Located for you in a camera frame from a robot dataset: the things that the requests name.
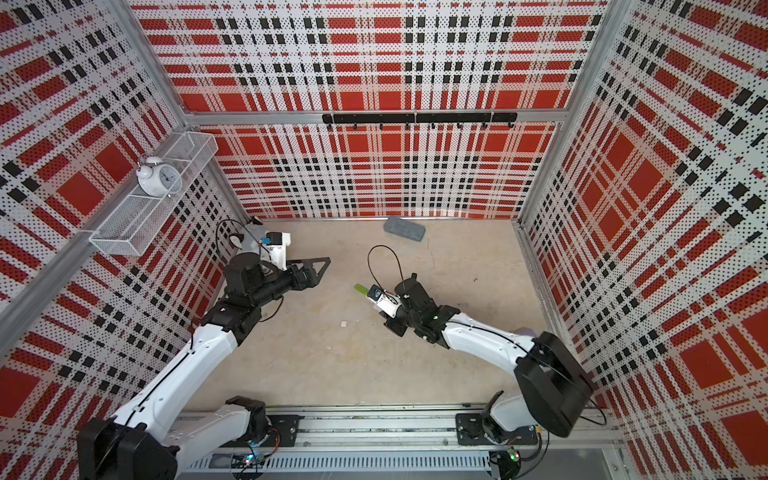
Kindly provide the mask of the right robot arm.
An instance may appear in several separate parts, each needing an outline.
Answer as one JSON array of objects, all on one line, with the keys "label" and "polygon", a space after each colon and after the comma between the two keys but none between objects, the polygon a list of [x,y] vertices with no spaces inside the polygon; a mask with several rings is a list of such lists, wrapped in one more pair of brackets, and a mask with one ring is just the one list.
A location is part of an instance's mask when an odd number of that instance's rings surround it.
[{"label": "right robot arm", "polygon": [[512,333],[473,319],[456,307],[437,304],[416,276],[393,292],[372,285],[366,294],[385,327],[484,360],[512,375],[518,393],[494,394],[479,415],[479,431],[494,444],[509,443],[541,427],[568,437],[595,390],[593,382],[559,337]]}]

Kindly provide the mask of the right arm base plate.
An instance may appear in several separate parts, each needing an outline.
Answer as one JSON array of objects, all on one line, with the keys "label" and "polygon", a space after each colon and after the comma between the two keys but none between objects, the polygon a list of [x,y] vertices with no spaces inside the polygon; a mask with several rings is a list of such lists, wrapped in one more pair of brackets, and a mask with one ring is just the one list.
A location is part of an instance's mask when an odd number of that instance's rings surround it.
[{"label": "right arm base plate", "polygon": [[538,434],[533,426],[506,431],[489,415],[483,413],[456,414],[455,426],[460,446],[536,446],[538,444]]}]

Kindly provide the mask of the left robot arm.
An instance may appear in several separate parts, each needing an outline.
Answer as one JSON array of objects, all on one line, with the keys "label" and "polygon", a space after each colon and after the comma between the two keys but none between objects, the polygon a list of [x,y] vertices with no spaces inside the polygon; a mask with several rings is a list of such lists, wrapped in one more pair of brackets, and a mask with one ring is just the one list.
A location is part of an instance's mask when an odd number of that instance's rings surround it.
[{"label": "left robot arm", "polygon": [[330,258],[320,257],[289,260],[279,268],[257,253],[234,256],[224,271],[222,297],[187,344],[134,398],[80,430],[80,478],[174,479],[230,441],[267,439],[273,427],[265,404],[242,396],[187,429],[173,432],[172,426],[208,376],[259,324],[263,308],[291,291],[316,287],[330,264]]}]

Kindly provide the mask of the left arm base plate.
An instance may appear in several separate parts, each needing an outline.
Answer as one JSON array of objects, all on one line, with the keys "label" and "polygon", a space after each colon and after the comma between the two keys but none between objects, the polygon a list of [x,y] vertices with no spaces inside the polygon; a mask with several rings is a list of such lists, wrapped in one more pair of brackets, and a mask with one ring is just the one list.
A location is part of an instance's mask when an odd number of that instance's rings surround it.
[{"label": "left arm base plate", "polygon": [[227,447],[263,447],[290,448],[294,447],[299,431],[301,415],[268,415],[263,426],[255,432],[246,432],[239,438],[222,445]]}]

